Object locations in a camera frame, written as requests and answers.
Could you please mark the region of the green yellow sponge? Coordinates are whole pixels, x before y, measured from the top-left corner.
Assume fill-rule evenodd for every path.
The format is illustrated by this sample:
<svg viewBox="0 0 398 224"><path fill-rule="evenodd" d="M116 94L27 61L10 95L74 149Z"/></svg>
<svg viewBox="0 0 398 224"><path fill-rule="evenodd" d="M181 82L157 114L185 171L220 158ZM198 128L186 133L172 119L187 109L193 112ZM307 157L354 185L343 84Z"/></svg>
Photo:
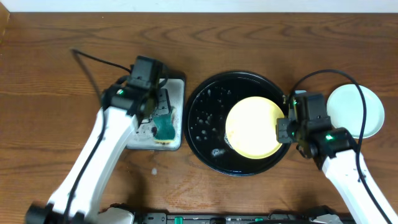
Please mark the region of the green yellow sponge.
<svg viewBox="0 0 398 224"><path fill-rule="evenodd" d="M154 141L159 144L170 144L176 136L176 130L173 126L174 109L168 114L162 114L153 117L156 127Z"/></svg>

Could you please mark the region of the light blue plate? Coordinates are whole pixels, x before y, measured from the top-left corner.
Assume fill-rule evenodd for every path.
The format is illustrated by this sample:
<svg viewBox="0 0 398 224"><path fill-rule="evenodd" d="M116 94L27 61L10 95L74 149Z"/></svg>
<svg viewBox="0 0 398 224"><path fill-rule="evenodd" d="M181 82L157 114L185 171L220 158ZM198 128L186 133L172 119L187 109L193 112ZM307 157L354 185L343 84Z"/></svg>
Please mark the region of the light blue plate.
<svg viewBox="0 0 398 224"><path fill-rule="evenodd" d="M375 135L383 126L385 112L379 97L364 86L361 87L366 102L366 125L363 138ZM328 116L335 128L346 128L355 139L359 138L363 121L363 102L354 84L335 89L326 103Z"/></svg>

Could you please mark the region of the yellow plate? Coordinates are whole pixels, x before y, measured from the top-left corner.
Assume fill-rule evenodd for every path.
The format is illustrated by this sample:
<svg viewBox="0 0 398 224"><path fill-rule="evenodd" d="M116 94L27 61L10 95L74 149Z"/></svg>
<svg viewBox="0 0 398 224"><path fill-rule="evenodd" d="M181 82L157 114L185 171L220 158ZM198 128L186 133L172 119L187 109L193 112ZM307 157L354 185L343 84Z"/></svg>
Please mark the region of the yellow plate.
<svg viewBox="0 0 398 224"><path fill-rule="evenodd" d="M273 101L252 96L237 102L229 111L225 123L226 138L231 147L249 159L264 159L275 154L277 119L284 114Z"/></svg>

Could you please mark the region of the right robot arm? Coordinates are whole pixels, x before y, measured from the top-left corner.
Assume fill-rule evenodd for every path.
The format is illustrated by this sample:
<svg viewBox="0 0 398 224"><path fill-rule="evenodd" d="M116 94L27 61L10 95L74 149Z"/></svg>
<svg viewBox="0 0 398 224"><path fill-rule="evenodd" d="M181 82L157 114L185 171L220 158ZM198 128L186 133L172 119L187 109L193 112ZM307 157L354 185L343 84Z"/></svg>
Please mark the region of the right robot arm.
<svg viewBox="0 0 398 224"><path fill-rule="evenodd" d="M343 198L356 223L397 223L397 214L372 178L359 145L345 128L333 128L321 93L289 98L289 114L277 119L277 141L297 145L313 159Z"/></svg>

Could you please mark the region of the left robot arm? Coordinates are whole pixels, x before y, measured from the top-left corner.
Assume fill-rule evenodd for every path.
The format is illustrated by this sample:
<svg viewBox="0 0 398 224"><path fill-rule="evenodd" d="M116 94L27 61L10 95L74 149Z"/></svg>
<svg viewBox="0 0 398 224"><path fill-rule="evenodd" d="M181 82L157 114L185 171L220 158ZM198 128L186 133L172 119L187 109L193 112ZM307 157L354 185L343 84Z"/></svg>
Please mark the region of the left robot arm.
<svg viewBox="0 0 398 224"><path fill-rule="evenodd" d="M129 70L104 91L93 130L71 171L45 206L32 204L26 223L96 223L100 202L116 163L143 119L158 107L169 77L166 65L138 56Z"/></svg>

